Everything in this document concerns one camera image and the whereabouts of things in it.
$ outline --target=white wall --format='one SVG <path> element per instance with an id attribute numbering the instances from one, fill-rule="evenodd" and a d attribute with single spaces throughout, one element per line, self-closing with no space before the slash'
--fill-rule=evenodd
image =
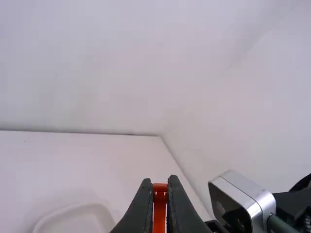
<path id="1" fill-rule="evenodd" d="M 165 133 L 210 213 L 206 181 L 229 168 L 272 192 L 311 172 L 310 12 L 301 2 L 235 67 L 202 80 Z"/>
<path id="2" fill-rule="evenodd" d="M 0 128 L 158 133 L 294 0 L 2 0 Z"/>

